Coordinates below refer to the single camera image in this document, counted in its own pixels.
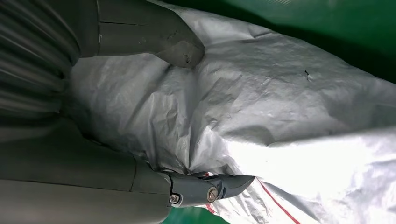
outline white plastic sheet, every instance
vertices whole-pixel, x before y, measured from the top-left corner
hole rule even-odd
[[[82,59],[66,110],[157,169],[255,175],[208,209],[232,224],[396,223],[396,85],[302,40],[166,5],[207,48]]]

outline red stripe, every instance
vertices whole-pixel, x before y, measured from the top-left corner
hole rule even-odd
[[[212,214],[214,214],[214,210],[210,207],[210,204],[206,204],[206,208],[207,208]]]
[[[267,193],[271,198],[272,201],[275,202],[275,204],[283,210],[283,212],[295,223],[295,224],[300,224],[297,219],[295,219],[288,211],[286,211],[286,209],[284,209],[276,200],[275,198],[271,195],[271,193],[267,190],[267,188],[265,188],[264,184],[260,181],[260,184],[262,186],[262,188],[264,189],[265,193]]]

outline red thread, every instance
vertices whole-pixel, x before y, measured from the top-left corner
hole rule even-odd
[[[291,220],[293,220],[293,222],[294,222],[295,224],[300,224],[300,222],[297,221],[297,219],[295,219],[288,211],[286,211],[286,209],[284,209],[284,208],[275,200],[275,198],[271,195],[271,193],[267,190],[267,188],[265,188],[264,184],[263,184],[261,181],[259,181],[259,182],[260,182],[262,188],[264,189],[265,193],[267,193],[267,194],[271,197],[272,201],[274,201],[275,204],[276,204],[280,209],[282,209],[283,212],[284,212]]]

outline gray plastic part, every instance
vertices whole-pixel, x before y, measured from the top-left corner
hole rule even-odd
[[[172,193],[180,197],[173,207],[190,207],[210,203],[208,201],[209,190],[215,188],[209,182],[200,180],[194,176],[178,173],[169,173],[172,180]]]
[[[2,224],[157,224],[169,195],[0,180]]]
[[[0,148],[0,223],[152,224],[170,212],[168,176],[84,139],[69,120]]]
[[[99,55],[148,52],[178,67],[194,67],[205,47],[174,12],[145,0],[98,0]]]
[[[174,12],[145,0],[43,0],[64,24],[82,57],[155,54],[178,66],[196,66],[205,47]]]

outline metal screw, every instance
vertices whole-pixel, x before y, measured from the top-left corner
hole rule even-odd
[[[208,191],[208,201],[210,203],[214,202],[217,198],[217,189],[216,188],[210,188]]]
[[[180,200],[180,197],[179,197],[178,195],[171,195],[171,196],[170,196],[170,199],[169,199],[169,201],[170,201],[172,204],[178,203],[179,200]]]

